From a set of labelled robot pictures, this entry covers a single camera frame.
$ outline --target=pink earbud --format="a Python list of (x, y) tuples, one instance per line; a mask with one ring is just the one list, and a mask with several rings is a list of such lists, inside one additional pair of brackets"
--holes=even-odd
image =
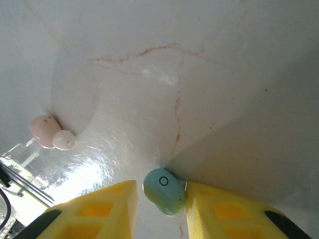
[(52, 115), (36, 117), (30, 124), (30, 132), (44, 148), (68, 150), (75, 143), (75, 136), (70, 131), (62, 130)]

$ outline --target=crack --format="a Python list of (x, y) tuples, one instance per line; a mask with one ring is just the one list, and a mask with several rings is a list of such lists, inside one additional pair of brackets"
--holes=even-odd
[(177, 120), (177, 124), (178, 124), (178, 131), (177, 131), (177, 136), (176, 136), (176, 140), (175, 140), (175, 143), (174, 143), (174, 146), (173, 146), (173, 150), (172, 152), (170, 153), (170, 157), (172, 158), (174, 152), (175, 152), (175, 149), (176, 149), (176, 146), (178, 144), (178, 142), (180, 141), (180, 133), (181, 133), (181, 123), (180, 123), (180, 116), (179, 116), (179, 113), (178, 113), (178, 108), (179, 108), (179, 105), (180, 105), (180, 90), (179, 90), (179, 85), (180, 85), (180, 76), (177, 77), (178, 80), (177, 80), (177, 86), (178, 86), (178, 92), (177, 92), (177, 98), (176, 98), (176, 101), (175, 101), (175, 106), (174, 106), (174, 114), (176, 116), (176, 120)]
[(215, 127), (216, 123), (217, 123), (217, 121), (213, 124), (212, 127), (210, 127), (210, 129), (213, 129)]
[(142, 76), (141, 73), (133, 73), (133, 72), (128, 73), (128, 72), (125, 72), (125, 71), (122, 71), (122, 70), (119, 70), (119, 69), (113, 68), (113, 67), (102, 66), (102, 65), (100, 65), (100, 64), (95, 64), (95, 65), (96, 65), (96, 66), (99, 66), (99, 67), (102, 67), (102, 68), (104, 68), (104, 69), (106, 69), (106, 70), (113, 70), (113, 71), (120, 72), (120, 73), (122, 73), (122, 74), (124, 74), (124, 75), (127, 75), (127, 76)]
[(183, 232), (181, 225), (179, 225), (179, 231), (180, 231), (180, 238), (182, 238), (184, 235), (184, 232)]
[(191, 55), (191, 56), (196, 56), (196, 57), (198, 57), (200, 59), (203, 59), (204, 61), (209, 62), (208, 59), (206, 59), (203, 56), (201, 56), (204, 53), (203, 49), (201, 49), (199, 52), (188, 51), (188, 50), (185, 50), (184, 48), (182, 48), (180, 43), (171, 43), (171, 44), (167, 44), (167, 45), (164, 45), (164, 46), (152, 47), (152, 48), (146, 49), (145, 51), (137, 53), (137, 54), (131, 53), (127, 57), (120, 58), (120, 59), (112, 58), (109, 55), (104, 55), (104, 56), (101, 56), (101, 57), (93, 59), (93, 61), (103, 61), (103, 62), (108, 62), (108, 63), (111, 63), (111, 64), (122, 63), (122, 62), (130, 60), (131, 58), (145, 56), (145, 55), (150, 54), (150, 53), (152, 53), (154, 51), (158, 51), (158, 50), (162, 50), (162, 49), (179, 50), (180, 52), (183, 52), (183, 53)]
[(32, 13), (33, 16), (35, 16), (36, 18), (38, 18), (38, 20), (41, 22), (41, 24), (47, 28), (47, 25), (45, 24), (45, 22), (43, 21), (41, 16), (38, 16), (32, 9), (29, 0), (23, 0), (24, 4), (27, 6), (27, 8), (29, 9), (29, 11)]
[(242, 19), (238, 22), (239, 26), (250, 26), (252, 23), (252, 19), (251, 16), (248, 12), (247, 9), (247, 4), (245, 3), (244, 0), (239, 0), (239, 3), (241, 4), (242, 8), (243, 8), (243, 17)]

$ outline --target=white marble surface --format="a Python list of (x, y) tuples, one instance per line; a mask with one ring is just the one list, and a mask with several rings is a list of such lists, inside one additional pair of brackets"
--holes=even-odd
[[(166, 165), (316, 237), (318, 25), (316, 0), (0, 0), (0, 154), (58, 202), (136, 179), (137, 239), (188, 237), (141, 190)], [(31, 140), (44, 113), (72, 150)]]

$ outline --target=yellow plastic part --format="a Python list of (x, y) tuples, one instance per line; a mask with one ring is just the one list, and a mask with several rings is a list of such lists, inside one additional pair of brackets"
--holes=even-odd
[(124, 181), (49, 208), (62, 213), (37, 239), (132, 239), (136, 181)]
[(190, 239), (287, 239), (264, 214), (275, 208), (197, 182), (186, 191)]

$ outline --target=white earbud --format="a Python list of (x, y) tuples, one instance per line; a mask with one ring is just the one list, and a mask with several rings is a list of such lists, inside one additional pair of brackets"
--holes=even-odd
[(75, 136), (67, 130), (60, 130), (53, 137), (53, 145), (60, 150), (71, 149), (75, 143)]

